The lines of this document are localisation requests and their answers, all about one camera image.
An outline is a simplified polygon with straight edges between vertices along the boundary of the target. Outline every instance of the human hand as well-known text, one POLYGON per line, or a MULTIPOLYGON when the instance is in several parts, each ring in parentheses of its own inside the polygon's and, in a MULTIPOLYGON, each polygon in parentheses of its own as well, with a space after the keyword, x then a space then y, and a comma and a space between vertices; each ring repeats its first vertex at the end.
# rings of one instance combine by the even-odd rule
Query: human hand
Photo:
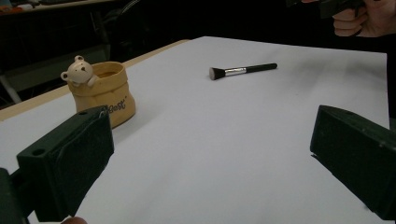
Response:
POLYGON ((63 221, 61 224, 88 224, 83 218, 81 217, 70 217, 63 221))
MULTIPOLYGON (((318 0, 302 0, 303 3, 318 0)), ((396 0, 364 0, 365 6, 358 9, 349 8, 332 17, 334 33, 339 36, 379 37, 396 34, 396 0)))

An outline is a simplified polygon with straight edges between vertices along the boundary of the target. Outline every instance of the bear ear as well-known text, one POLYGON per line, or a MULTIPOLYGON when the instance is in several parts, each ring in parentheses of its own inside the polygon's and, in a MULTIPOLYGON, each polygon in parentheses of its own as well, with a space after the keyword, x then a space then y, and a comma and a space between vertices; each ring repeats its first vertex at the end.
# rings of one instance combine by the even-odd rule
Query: bear ear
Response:
POLYGON ((77 62, 77 61, 84 61, 84 58, 82 56, 78 55, 75 57, 75 62, 77 62))
POLYGON ((64 80, 64 81, 67 81, 67 72, 62 72, 61 73, 61 78, 64 80))

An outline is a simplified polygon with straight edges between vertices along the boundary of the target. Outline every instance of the white table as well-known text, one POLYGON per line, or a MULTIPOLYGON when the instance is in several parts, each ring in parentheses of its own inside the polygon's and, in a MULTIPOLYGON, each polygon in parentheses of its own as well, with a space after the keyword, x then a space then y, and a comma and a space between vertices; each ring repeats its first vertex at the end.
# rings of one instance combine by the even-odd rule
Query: white table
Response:
MULTIPOLYGON (((386 55, 204 36, 127 69, 136 114, 82 202, 88 223, 390 223, 311 157, 319 105, 389 127, 386 55), (216 81, 209 67, 277 63, 216 81)), ((75 113, 71 93, 0 123, 0 166, 75 113)), ((30 221, 37 223, 35 214, 30 221)))

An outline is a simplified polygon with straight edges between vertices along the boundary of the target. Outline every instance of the cream bear head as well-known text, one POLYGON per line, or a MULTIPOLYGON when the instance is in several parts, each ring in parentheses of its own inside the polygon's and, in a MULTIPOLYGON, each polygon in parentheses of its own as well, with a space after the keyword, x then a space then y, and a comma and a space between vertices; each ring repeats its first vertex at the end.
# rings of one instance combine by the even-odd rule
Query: cream bear head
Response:
POLYGON ((88 82, 88 86, 92 86, 97 76, 92 72, 92 66, 84 61, 82 56, 76 56, 75 61, 70 64, 67 72, 61 73, 64 81, 71 81, 73 85, 78 87, 81 83, 88 82))

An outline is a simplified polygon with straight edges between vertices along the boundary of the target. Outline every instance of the silver brush ferrule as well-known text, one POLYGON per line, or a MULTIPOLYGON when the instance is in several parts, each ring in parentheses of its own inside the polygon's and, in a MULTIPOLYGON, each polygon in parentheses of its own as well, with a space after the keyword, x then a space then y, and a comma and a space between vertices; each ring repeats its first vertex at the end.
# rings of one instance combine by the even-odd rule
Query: silver brush ferrule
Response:
POLYGON ((232 76, 232 75, 239 75, 239 74, 244 74, 247 72, 246 68, 230 68, 226 69, 225 71, 225 76, 232 76))

